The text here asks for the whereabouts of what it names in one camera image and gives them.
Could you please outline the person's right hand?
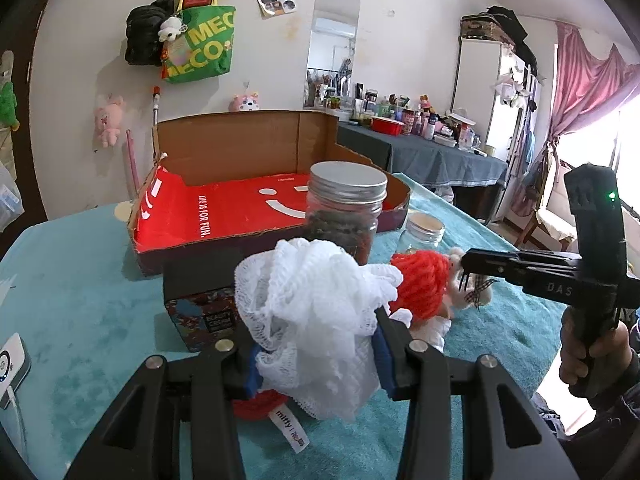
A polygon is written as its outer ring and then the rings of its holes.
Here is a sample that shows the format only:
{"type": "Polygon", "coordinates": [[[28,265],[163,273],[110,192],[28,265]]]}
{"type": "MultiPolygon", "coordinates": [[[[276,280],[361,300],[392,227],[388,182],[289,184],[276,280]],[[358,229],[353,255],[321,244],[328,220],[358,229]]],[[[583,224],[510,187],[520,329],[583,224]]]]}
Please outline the person's right hand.
{"type": "Polygon", "coordinates": [[[634,350],[622,321],[605,330],[589,347],[585,333],[584,312],[567,307],[562,316],[560,379],[572,396],[592,399],[622,377],[634,350]]]}

